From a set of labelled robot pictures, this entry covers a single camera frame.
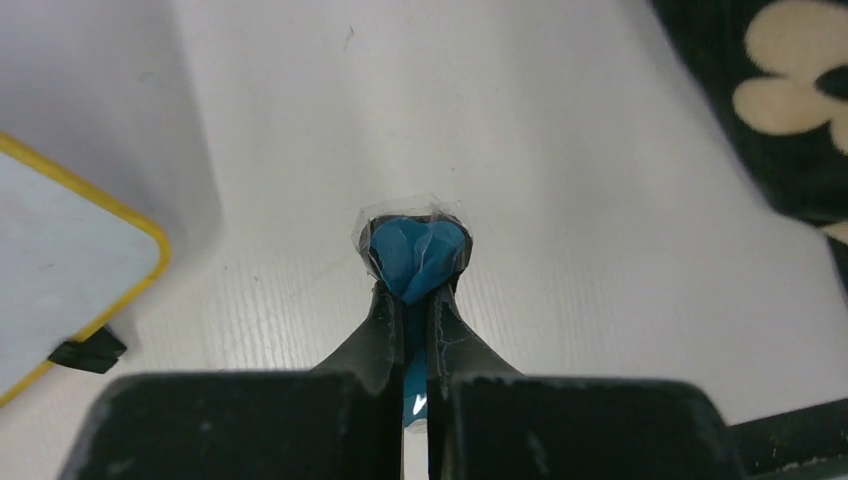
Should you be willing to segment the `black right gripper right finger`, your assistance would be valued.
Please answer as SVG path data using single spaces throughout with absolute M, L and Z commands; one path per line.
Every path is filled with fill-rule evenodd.
M 429 476 L 433 479 L 741 479 L 710 399 L 680 381 L 527 376 L 464 322 L 457 267 L 471 239 L 425 222 Z

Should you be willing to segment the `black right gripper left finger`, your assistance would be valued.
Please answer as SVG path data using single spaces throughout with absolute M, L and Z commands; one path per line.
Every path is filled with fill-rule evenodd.
M 403 315 L 383 283 L 309 370 L 156 372 L 90 407 L 64 479 L 398 479 Z

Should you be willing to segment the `blue eraser cloth pad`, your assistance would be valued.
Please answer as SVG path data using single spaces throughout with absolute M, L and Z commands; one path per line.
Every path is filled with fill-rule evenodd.
M 465 247 L 464 229 L 448 220 L 395 217 L 378 226 L 370 237 L 368 256 L 377 277 L 402 304 L 405 428 L 423 429 L 428 416 L 424 300 L 457 273 Z

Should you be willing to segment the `yellow framed whiteboard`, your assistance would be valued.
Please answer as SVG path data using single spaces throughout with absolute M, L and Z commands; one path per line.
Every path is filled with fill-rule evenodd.
M 108 328 L 167 270 L 153 220 L 1 135 L 1 402 L 53 366 L 103 374 L 125 352 Z

